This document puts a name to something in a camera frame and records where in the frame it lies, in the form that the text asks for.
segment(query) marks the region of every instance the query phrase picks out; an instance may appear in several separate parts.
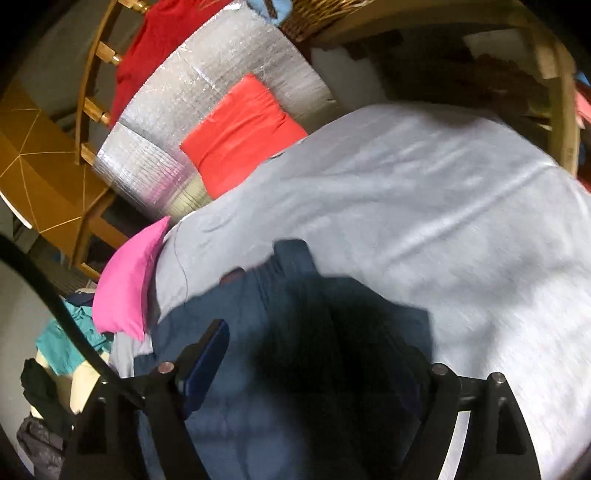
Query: red pillow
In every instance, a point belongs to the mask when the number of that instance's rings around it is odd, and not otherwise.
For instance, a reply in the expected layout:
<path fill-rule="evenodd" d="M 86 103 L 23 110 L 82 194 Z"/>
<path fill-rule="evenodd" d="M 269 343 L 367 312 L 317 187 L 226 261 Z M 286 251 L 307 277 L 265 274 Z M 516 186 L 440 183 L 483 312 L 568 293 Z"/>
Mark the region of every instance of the red pillow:
<path fill-rule="evenodd" d="M 163 61 L 230 1 L 160 0 L 148 10 L 144 24 L 117 67 L 111 127 Z"/>
<path fill-rule="evenodd" d="M 249 73 L 181 143 L 214 199 L 258 165 L 307 136 L 271 92 Z"/>

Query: teal cloth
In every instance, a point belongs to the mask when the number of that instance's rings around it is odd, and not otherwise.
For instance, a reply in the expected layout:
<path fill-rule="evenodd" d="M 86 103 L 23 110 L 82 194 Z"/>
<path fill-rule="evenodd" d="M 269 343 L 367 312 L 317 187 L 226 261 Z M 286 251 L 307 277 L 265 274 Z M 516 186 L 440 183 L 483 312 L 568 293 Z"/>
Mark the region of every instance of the teal cloth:
<path fill-rule="evenodd" d="M 110 352 L 112 342 L 96 331 L 92 322 L 92 308 L 74 307 L 65 300 L 64 305 L 92 347 L 98 353 Z M 76 367 L 85 360 L 55 319 L 49 322 L 35 343 L 57 375 L 74 373 Z"/>

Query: bed sheet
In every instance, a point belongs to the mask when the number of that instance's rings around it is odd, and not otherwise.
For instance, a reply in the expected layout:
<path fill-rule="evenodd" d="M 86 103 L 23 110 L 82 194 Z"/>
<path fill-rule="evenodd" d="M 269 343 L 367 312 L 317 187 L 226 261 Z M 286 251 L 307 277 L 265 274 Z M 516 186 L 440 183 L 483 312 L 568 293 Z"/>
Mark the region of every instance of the bed sheet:
<path fill-rule="evenodd" d="M 302 238 L 321 274 L 428 310 L 435 361 L 469 377 L 504 372 L 543 478 L 556 479 L 591 440 L 590 198 L 478 112 L 367 107 L 174 227 L 155 273 L 159 316 L 264 261 L 275 240 Z M 466 426 L 460 415 L 442 479 Z"/>

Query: silver foil sheet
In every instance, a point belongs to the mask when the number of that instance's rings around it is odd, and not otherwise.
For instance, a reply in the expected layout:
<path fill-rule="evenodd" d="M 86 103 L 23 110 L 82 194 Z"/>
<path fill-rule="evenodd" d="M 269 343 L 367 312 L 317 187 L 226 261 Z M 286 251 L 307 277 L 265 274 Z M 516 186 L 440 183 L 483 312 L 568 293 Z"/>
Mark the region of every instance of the silver foil sheet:
<path fill-rule="evenodd" d="M 246 3 L 233 2 L 189 37 L 124 110 L 95 171 L 152 218 L 178 220 L 211 201 L 180 143 L 247 73 L 308 133 L 341 111 L 298 50 Z"/>

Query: metal screw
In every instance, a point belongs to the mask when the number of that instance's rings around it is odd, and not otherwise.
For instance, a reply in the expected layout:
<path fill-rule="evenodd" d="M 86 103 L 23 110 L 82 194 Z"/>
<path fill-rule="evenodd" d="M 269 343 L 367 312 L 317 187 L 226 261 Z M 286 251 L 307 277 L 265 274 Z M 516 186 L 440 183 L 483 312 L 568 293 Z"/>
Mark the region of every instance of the metal screw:
<path fill-rule="evenodd" d="M 436 375 L 446 375 L 449 369 L 443 364 L 433 364 L 431 371 Z"/>
<path fill-rule="evenodd" d="M 168 374 L 174 370 L 174 363 L 172 362 L 162 362 L 158 366 L 158 372 L 161 374 Z"/>
<path fill-rule="evenodd" d="M 492 379 L 497 382 L 498 384 L 502 384 L 506 382 L 505 376 L 501 372 L 494 372 L 492 374 Z"/>

